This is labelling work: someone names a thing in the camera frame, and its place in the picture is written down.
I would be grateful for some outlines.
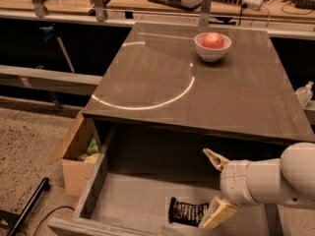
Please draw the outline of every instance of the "red fruit in bowl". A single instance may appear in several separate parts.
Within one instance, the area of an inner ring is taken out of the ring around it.
[[[220,33],[217,32],[207,33],[204,36],[201,45],[212,49],[222,49],[224,48],[224,39]]]

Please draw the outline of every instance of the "green object in box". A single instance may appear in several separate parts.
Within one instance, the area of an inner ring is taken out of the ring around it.
[[[90,144],[88,146],[88,149],[87,149],[87,154],[91,155],[91,154],[94,154],[94,153],[98,153],[98,147],[96,145],[95,138],[92,138],[91,142],[90,142]]]

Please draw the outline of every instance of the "black packet with white text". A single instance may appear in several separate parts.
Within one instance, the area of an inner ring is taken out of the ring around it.
[[[171,198],[168,219],[169,222],[177,222],[186,225],[197,226],[209,208],[209,203],[191,205]]]

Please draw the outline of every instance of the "gray tabletop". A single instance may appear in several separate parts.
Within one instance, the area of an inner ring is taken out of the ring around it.
[[[266,142],[315,142],[268,34],[216,29],[232,46],[208,63],[194,46],[194,36],[206,30],[135,24],[84,116]]]

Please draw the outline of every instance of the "black rod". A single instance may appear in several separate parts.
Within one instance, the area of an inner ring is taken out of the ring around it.
[[[29,215],[30,211],[32,210],[32,207],[35,205],[36,201],[38,200],[40,194],[43,191],[48,191],[49,188],[50,188],[49,179],[47,177],[45,177],[41,180],[41,183],[38,185],[36,191],[31,196],[31,199],[29,200],[28,204],[25,206],[22,213],[19,215],[19,218],[16,220],[14,225],[11,227],[7,236],[15,236],[17,234],[17,232],[20,229],[20,226],[26,220],[27,216]]]

